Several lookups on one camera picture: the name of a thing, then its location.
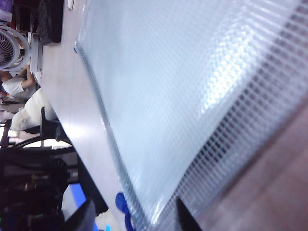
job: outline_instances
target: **blue object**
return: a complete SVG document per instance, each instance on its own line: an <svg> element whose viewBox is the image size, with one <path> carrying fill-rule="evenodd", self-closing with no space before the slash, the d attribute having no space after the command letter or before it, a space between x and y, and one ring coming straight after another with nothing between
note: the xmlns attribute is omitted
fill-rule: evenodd
<svg viewBox="0 0 308 231"><path fill-rule="evenodd" d="M131 224L131 216L128 210L127 202L122 192L118 193L115 197L116 207L125 214L125 227L127 231L135 231Z"/></svg>
<svg viewBox="0 0 308 231"><path fill-rule="evenodd" d="M129 213L128 206L122 192L118 193L115 197L115 204L118 209L120 209L123 213Z"/></svg>

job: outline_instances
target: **white shirt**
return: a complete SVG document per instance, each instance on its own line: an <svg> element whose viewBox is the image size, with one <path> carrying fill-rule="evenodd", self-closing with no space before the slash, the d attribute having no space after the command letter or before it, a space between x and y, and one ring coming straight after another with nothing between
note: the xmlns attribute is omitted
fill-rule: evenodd
<svg viewBox="0 0 308 231"><path fill-rule="evenodd" d="M5 91L11 96L19 99L28 100L36 92L36 87L31 86L24 90L21 86L21 83L24 80L25 79L21 78L20 75L14 76L13 78L3 82L2 86Z"/></svg>

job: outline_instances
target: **white table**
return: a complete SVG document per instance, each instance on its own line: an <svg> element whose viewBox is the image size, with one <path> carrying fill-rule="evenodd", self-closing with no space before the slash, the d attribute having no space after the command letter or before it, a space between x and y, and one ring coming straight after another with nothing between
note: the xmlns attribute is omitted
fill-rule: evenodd
<svg viewBox="0 0 308 231"><path fill-rule="evenodd" d="M125 230L124 214L115 204L116 194L123 189L105 126L81 58L74 52L85 0L76 0L73 11L68 10L67 2L62 42L43 48L42 77L38 82L121 230Z"/></svg>

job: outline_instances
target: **electric fan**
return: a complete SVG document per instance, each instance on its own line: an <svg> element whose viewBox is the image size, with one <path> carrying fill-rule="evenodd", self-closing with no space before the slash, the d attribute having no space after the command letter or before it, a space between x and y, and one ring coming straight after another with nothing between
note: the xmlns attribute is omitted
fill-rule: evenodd
<svg viewBox="0 0 308 231"><path fill-rule="evenodd" d="M0 26L0 68L17 71L25 66L30 58L30 45L18 31Z"/></svg>

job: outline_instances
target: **transparent plastic sheet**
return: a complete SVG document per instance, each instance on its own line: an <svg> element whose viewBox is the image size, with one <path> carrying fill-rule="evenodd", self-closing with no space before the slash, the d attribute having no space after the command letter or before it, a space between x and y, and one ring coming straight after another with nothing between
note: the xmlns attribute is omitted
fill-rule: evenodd
<svg viewBox="0 0 308 231"><path fill-rule="evenodd" d="M307 95L304 1L98 1L78 53L137 230L206 206Z"/></svg>

